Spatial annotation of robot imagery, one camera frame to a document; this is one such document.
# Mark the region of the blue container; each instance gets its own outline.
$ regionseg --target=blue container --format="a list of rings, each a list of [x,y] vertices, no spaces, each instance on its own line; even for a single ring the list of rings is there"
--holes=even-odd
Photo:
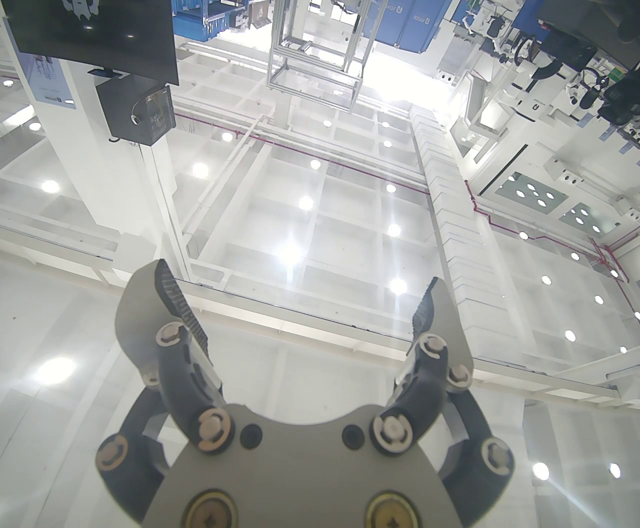
[[[451,0],[389,0],[376,40],[414,53],[422,53],[433,39]],[[378,16],[380,0],[372,0],[364,36]]]

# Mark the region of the electronic device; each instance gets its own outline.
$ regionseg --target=electronic device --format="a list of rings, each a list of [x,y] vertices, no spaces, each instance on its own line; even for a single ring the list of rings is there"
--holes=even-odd
[[[225,402],[210,341],[163,260],[133,274],[115,328],[146,387],[95,463],[144,528],[462,528],[513,475],[513,453],[469,390],[473,358],[442,279],[413,316],[386,406],[322,424],[283,424]],[[457,443],[437,472],[417,442],[441,413]],[[171,468],[157,441],[169,414],[188,439]]]
[[[171,0],[2,0],[18,49],[178,84]]]
[[[109,131],[115,138],[151,146],[175,127],[171,90],[137,75],[96,87]]]

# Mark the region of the metal frame structure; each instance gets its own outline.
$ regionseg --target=metal frame structure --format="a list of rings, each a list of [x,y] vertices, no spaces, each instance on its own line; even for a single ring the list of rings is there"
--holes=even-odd
[[[369,14],[371,1],[361,0],[359,2],[358,17],[346,50],[343,52],[294,36],[297,2],[276,0],[273,8],[267,86],[350,112],[360,93],[364,68],[382,17],[387,9],[387,0],[381,0],[378,16],[371,29],[367,46],[361,57],[356,56],[360,39],[363,38],[364,25]],[[323,60],[313,55],[313,50],[336,55],[342,58],[342,64]],[[296,83],[302,81],[304,85],[291,86],[293,79],[287,75],[289,72],[293,72],[295,75]],[[320,83],[323,88],[319,89],[316,83]]]

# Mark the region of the white column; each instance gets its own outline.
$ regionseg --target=white column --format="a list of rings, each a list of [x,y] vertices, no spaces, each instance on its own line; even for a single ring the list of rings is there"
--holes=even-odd
[[[36,101],[4,25],[0,33],[47,138],[95,222],[146,239],[155,246],[155,257],[167,258],[176,275],[189,278],[166,139],[153,147],[109,142],[96,91],[104,79],[88,74],[86,64],[60,61],[75,108]]]
[[[460,320],[474,357],[518,363],[523,343],[503,295],[497,244],[474,212],[467,187],[432,112],[413,106],[410,118],[419,148],[451,276]],[[524,398],[472,389],[493,434],[504,440],[516,459],[516,472],[497,505],[478,526],[537,527],[530,464],[522,417]]]

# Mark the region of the brass screw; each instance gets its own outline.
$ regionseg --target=brass screw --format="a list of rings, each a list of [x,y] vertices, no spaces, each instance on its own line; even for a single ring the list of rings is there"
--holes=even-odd
[[[122,435],[115,435],[95,454],[95,465],[100,471],[116,469],[127,457],[129,443]]]
[[[185,528],[235,528],[237,512],[234,503],[223,492],[205,492],[186,511]]]
[[[382,493],[367,509],[367,528],[418,528],[411,504],[396,493]]]

